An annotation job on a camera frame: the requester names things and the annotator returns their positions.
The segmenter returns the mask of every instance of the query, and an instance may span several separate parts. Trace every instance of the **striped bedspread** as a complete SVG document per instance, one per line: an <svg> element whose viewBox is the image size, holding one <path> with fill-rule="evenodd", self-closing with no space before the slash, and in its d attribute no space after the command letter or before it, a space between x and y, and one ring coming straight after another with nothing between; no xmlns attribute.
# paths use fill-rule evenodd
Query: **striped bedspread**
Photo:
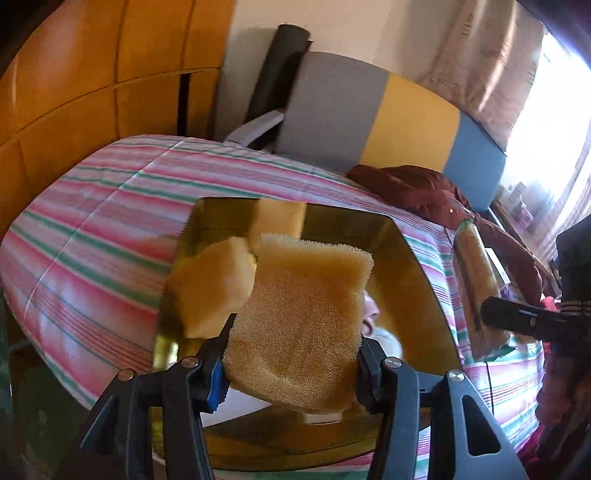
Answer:
<svg viewBox="0 0 591 480"><path fill-rule="evenodd" d="M205 196L267 196L392 217L433 286L465 372L511 443L520 448L537 428L541 347L523 346L488 364L473 361L452 267L453 232L317 167L155 135L125 138L83 160L22 212L0 247L10 308L83 405L90 407L119 369L150 370L158 304L177 237L195 201ZM310 478L328 472L365 478L370 461L367 455L305 472ZM421 434L417 478L426 477L427 462L428 430ZM231 480L289 474L217 475Z"/></svg>

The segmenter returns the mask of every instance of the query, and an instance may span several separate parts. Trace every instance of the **foam sponge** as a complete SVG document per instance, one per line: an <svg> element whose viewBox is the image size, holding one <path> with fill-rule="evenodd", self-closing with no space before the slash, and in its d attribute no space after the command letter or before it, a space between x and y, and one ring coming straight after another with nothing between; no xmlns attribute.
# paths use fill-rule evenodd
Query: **foam sponge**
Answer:
<svg viewBox="0 0 591 480"><path fill-rule="evenodd" d="M252 295L230 332L226 376L239 390L293 410L347 410L373 264L348 245L263 235Z"/></svg>
<svg viewBox="0 0 591 480"><path fill-rule="evenodd" d="M472 356L476 361L496 356L509 340L509 332L485 325L480 306L488 297L500 297L490 259L473 222L464 220L453 244L454 268L462 297Z"/></svg>
<svg viewBox="0 0 591 480"><path fill-rule="evenodd" d="M251 294L255 263L246 239L230 237L185 260L167 279L186 338L219 335Z"/></svg>
<svg viewBox="0 0 591 480"><path fill-rule="evenodd" d="M305 202L259 199L255 204L251 228L248 232L248 243L252 252L259 254L263 233L277 233L300 238L305 217Z"/></svg>

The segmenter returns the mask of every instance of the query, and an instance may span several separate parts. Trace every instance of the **brown blanket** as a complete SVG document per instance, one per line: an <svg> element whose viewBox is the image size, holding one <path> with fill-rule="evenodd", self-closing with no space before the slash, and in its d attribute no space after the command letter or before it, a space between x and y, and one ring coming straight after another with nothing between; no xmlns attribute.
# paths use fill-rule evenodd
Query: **brown blanket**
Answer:
<svg viewBox="0 0 591 480"><path fill-rule="evenodd" d="M466 218L474 219L485 247L495 251L525 301L532 305L540 303L542 282L531 253L511 235L474 212L460 189L443 174L411 165L391 168L356 165L347 176L390 205L451 230L456 230Z"/></svg>

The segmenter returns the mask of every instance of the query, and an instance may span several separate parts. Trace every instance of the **white wall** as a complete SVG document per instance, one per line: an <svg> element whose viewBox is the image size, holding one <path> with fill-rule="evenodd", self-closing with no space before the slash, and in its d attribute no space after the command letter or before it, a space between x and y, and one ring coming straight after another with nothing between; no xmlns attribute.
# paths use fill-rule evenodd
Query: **white wall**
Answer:
<svg viewBox="0 0 591 480"><path fill-rule="evenodd" d="M451 28L460 0L237 0L216 105L216 139L240 126L278 25L311 32L311 49L417 80Z"/></svg>

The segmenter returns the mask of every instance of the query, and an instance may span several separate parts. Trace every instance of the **yellow sponge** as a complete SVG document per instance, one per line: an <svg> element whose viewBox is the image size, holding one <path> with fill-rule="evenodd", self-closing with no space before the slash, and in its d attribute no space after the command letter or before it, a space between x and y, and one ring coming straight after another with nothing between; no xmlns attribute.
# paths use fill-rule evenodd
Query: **yellow sponge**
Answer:
<svg viewBox="0 0 591 480"><path fill-rule="evenodd" d="M255 264L246 239L230 237L185 260L167 279L186 338L219 335L251 294Z"/></svg>
<svg viewBox="0 0 591 480"><path fill-rule="evenodd" d="M263 235L252 295L230 332L226 376L245 393L294 410L349 408L373 264L348 245Z"/></svg>
<svg viewBox="0 0 591 480"><path fill-rule="evenodd" d="M255 204L251 228L248 232L248 243L252 252L258 255L263 233L301 237L305 217L305 202L259 199Z"/></svg>

